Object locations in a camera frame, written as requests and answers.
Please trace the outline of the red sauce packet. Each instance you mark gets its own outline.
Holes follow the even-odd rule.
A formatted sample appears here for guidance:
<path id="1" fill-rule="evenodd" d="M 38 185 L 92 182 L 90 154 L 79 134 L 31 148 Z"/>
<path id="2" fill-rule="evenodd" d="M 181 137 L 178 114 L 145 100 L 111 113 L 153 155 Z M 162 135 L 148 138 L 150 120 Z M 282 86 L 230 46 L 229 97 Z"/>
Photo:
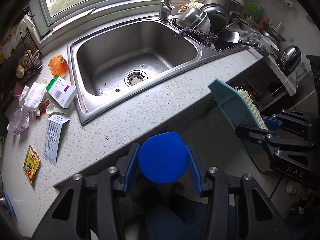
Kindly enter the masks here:
<path id="1" fill-rule="evenodd" d="M 44 113 L 46 113 L 46 109 L 47 107 L 50 105 L 50 100 L 46 100 L 45 102 L 43 102 L 42 104 L 39 105 L 39 109 L 36 112 L 36 116 L 40 117 L 42 116 Z"/>

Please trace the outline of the white green medicine box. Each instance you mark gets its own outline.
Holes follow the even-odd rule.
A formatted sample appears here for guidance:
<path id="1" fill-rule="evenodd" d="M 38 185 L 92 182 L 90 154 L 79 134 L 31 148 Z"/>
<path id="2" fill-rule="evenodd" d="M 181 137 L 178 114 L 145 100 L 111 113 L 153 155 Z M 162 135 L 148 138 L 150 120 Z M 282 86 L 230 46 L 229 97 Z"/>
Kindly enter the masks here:
<path id="1" fill-rule="evenodd" d="M 77 89 L 58 75 L 51 79 L 46 91 L 64 109 L 70 106 L 77 94 Z"/>

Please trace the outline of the clear pink plastic bottle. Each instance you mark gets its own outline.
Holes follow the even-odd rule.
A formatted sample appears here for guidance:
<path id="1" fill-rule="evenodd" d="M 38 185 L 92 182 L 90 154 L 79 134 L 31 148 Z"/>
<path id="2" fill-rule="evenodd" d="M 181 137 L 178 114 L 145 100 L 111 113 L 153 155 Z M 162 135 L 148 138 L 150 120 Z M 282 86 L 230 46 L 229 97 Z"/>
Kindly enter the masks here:
<path id="1" fill-rule="evenodd" d="M 25 106 L 21 106 L 14 114 L 12 119 L 9 121 L 7 130 L 10 134 L 20 135 L 30 125 L 31 113 Z"/>

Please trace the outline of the orange plastic cup wrapper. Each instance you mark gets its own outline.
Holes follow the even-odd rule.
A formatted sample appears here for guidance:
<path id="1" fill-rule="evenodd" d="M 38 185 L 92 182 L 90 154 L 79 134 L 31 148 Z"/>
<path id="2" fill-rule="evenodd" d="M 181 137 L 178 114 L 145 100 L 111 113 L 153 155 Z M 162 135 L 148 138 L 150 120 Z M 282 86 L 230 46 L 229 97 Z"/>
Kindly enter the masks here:
<path id="1" fill-rule="evenodd" d="M 48 63 L 52 76 L 64 77 L 68 71 L 68 63 L 61 54 L 52 57 Z"/>

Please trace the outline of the white paper towel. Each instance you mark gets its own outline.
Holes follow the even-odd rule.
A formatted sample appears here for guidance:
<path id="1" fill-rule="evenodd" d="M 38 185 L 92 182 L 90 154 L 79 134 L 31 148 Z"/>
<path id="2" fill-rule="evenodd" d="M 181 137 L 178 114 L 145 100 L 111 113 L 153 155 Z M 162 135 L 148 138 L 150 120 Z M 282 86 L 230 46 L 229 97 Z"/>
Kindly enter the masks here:
<path id="1" fill-rule="evenodd" d="M 46 91 L 46 84 L 34 82 L 25 98 L 24 107 L 30 112 L 37 111 Z"/>

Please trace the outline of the grey gooseneck faucet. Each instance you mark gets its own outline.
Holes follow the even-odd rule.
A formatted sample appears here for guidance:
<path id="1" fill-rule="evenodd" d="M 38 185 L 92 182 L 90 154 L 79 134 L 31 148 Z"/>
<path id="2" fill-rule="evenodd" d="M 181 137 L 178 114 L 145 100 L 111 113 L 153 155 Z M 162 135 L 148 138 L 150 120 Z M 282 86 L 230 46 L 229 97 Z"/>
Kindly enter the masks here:
<path id="1" fill-rule="evenodd" d="M 175 16 L 178 13 L 178 8 L 171 5 L 171 0 L 161 0 L 158 19 L 163 22 L 168 22 L 169 16 Z"/>

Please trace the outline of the window frame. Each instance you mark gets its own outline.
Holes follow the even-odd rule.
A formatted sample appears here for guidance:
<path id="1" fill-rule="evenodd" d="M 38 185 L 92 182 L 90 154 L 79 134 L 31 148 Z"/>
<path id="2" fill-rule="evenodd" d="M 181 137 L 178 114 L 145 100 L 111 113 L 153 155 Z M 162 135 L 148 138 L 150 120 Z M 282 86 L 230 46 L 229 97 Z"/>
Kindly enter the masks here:
<path id="1" fill-rule="evenodd" d="M 175 6 L 189 0 L 171 0 Z M 161 0 L 31 0 L 29 7 L 35 24 L 35 38 L 40 48 L 51 49 L 57 40 L 71 38 L 72 31 L 82 32 L 98 18 L 108 21 L 111 15 L 126 17 L 158 12 Z"/>

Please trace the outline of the kitchen cleaver knife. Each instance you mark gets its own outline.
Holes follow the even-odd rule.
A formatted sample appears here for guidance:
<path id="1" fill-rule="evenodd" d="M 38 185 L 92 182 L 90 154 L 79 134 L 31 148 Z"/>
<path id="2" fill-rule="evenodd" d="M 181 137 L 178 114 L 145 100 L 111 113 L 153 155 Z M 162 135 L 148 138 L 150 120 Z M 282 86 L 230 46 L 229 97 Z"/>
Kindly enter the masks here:
<path id="1" fill-rule="evenodd" d="M 224 30 L 218 34 L 218 40 L 223 42 L 229 42 L 234 44 L 242 44 L 250 47 L 256 48 L 258 46 L 257 42 L 246 41 L 240 38 L 240 33 L 235 31 Z"/>

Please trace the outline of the white leaflet box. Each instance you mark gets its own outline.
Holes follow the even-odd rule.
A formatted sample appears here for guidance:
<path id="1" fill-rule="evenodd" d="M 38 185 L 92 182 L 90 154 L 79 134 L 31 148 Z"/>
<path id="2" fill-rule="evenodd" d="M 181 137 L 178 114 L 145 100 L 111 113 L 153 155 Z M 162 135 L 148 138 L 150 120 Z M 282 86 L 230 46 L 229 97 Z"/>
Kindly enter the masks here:
<path id="1" fill-rule="evenodd" d="M 69 121 L 68 117 L 54 114 L 48 118 L 43 156 L 51 164 L 56 165 L 62 127 Z"/>

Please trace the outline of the teal scrub brush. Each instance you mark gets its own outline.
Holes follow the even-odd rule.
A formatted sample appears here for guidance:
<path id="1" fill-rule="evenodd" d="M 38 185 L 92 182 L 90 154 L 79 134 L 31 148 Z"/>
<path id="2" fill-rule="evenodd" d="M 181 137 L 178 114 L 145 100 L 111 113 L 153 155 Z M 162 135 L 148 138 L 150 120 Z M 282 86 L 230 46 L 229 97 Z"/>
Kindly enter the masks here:
<path id="1" fill-rule="evenodd" d="M 219 79 L 215 79 L 208 87 L 219 109 L 233 128 L 246 126 L 267 129 L 247 90 L 241 87 L 233 88 Z"/>

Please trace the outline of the yellow yeast packet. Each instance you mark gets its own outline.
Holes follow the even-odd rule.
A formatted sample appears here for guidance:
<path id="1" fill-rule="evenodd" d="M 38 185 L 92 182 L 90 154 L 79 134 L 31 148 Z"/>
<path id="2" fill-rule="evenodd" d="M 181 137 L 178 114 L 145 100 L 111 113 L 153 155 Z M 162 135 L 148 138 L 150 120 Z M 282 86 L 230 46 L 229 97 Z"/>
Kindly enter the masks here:
<path id="1" fill-rule="evenodd" d="M 33 183 L 36 173 L 40 167 L 41 159 L 39 158 L 36 151 L 29 145 L 27 150 L 27 154 L 25 156 L 24 164 L 23 164 L 23 172 L 27 177 L 30 185 Z"/>

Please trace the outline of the steel mixing bowl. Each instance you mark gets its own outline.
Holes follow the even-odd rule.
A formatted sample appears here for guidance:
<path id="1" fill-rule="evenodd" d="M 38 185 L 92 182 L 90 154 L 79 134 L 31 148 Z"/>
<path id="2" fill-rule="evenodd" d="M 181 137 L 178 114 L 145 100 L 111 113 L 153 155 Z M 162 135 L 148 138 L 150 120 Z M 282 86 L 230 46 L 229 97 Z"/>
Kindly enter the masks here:
<path id="1" fill-rule="evenodd" d="M 210 31 L 210 20 L 206 11 L 197 8 L 187 9 L 176 20 L 177 26 L 180 28 L 190 28 L 194 30 L 201 30 L 208 34 Z"/>

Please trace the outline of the blue bottle cap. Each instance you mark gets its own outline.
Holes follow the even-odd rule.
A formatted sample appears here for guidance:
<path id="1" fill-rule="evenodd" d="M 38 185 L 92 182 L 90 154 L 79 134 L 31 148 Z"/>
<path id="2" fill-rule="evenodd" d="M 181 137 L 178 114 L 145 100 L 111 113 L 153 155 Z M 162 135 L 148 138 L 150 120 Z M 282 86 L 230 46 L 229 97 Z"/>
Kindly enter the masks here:
<path id="1" fill-rule="evenodd" d="M 140 147 L 138 166 L 142 174 L 157 184 L 168 184 L 180 178 L 188 165 L 188 152 L 179 134 L 154 135 Z"/>

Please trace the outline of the white plastic spoon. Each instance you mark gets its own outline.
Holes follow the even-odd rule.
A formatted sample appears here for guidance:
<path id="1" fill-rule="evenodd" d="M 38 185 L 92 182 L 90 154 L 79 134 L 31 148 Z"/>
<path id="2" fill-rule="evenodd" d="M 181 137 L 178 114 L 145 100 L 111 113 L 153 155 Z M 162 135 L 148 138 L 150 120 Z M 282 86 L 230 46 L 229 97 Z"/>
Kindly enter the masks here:
<path id="1" fill-rule="evenodd" d="M 60 113 L 60 114 L 68 114 L 69 110 L 68 109 L 61 109 L 61 108 L 57 108 L 55 107 L 55 105 L 53 103 L 50 103 L 47 108 L 46 108 L 46 113 L 48 115 L 54 114 L 54 113 Z"/>

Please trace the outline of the black scouring cloth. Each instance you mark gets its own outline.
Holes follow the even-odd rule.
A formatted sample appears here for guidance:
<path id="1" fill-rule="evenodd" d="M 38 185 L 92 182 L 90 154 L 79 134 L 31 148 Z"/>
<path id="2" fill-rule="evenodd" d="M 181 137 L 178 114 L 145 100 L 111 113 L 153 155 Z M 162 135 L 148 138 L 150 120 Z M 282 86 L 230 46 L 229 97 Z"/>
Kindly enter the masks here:
<path id="1" fill-rule="evenodd" d="M 191 29 L 186 27 L 179 31 L 181 36 L 190 36 L 204 46 L 211 47 L 218 40 L 218 36 L 214 33 L 205 33 L 200 29 Z"/>

